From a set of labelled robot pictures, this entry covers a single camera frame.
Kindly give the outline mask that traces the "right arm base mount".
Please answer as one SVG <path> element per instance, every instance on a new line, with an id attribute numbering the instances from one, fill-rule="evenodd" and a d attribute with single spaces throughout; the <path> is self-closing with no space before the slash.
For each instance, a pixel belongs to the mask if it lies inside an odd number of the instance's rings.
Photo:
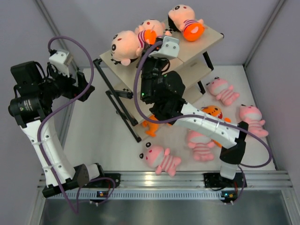
<path id="1" fill-rule="evenodd" d="M 208 172 L 203 174 L 204 185 L 206 188 L 241 188 L 245 179 L 241 172 L 235 174 L 233 180 L 224 178 L 217 172 Z"/>

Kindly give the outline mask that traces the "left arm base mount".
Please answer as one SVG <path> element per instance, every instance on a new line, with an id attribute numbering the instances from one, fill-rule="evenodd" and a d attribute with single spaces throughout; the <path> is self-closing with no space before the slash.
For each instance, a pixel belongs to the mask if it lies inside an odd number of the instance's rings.
<path id="1" fill-rule="evenodd" d="M 115 187 L 120 185 L 121 174 L 120 173 L 106 173 L 104 177 L 98 177 L 92 179 L 88 184 L 84 185 L 83 188 L 113 188 L 113 181 Z"/>

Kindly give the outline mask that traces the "boy doll orange shorts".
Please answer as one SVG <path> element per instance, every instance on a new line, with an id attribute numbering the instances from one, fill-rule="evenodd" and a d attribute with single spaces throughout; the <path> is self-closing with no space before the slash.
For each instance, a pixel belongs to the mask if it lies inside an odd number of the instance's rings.
<path id="1" fill-rule="evenodd" d="M 160 22 L 159 20 L 154 19 L 148 19 L 143 21 L 140 25 L 138 25 L 135 29 L 135 34 L 138 34 L 139 32 L 143 30 L 154 30 L 157 37 L 161 38 L 162 36 L 172 36 L 171 32 L 168 30 L 165 30 L 165 23 Z"/>

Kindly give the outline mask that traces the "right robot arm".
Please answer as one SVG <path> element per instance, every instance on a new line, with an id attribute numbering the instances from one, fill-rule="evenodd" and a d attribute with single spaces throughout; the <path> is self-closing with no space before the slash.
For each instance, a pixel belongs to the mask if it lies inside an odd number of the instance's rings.
<path id="1" fill-rule="evenodd" d="M 137 67 L 134 88 L 140 84 L 140 96 L 134 90 L 135 107 L 139 114 L 147 119 L 141 111 L 139 101 L 151 104 L 150 112 L 157 123 L 185 127 L 219 142 L 222 146 L 219 182 L 230 186 L 236 180 L 236 170 L 241 164 L 246 148 L 248 124 L 232 124 L 217 119 L 187 102 L 182 96 L 185 85 L 175 71 L 162 73 L 170 56 L 158 56 L 162 50 L 161 42 L 144 50 Z"/>

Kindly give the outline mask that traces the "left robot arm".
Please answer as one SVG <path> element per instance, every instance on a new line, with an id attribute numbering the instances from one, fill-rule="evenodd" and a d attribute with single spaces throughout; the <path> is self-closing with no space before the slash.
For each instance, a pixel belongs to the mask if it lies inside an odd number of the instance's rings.
<path id="1" fill-rule="evenodd" d="M 48 63 L 44 71 L 35 61 L 12 66 L 10 71 L 16 85 L 8 111 L 31 141 L 40 160 L 46 178 L 43 196 L 52 197 L 89 182 L 95 187 L 103 186 L 106 176 L 98 163 L 73 167 L 68 161 L 51 116 L 55 99 L 61 96 L 74 99 L 87 87 L 84 73 L 78 71 L 73 78 L 52 63 Z"/>

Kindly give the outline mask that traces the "black-haired boy doll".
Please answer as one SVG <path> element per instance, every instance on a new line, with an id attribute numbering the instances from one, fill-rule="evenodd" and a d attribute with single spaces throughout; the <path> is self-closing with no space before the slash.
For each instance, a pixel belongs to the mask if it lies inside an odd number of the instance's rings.
<path id="1" fill-rule="evenodd" d="M 146 44 L 153 45 L 157 34 L 154 30 L 143 30 L 138 34 L 126 30 L 117 33 L 111 43 L 111 57 L 114 61 L 128 66 L 141 56 Z"/>

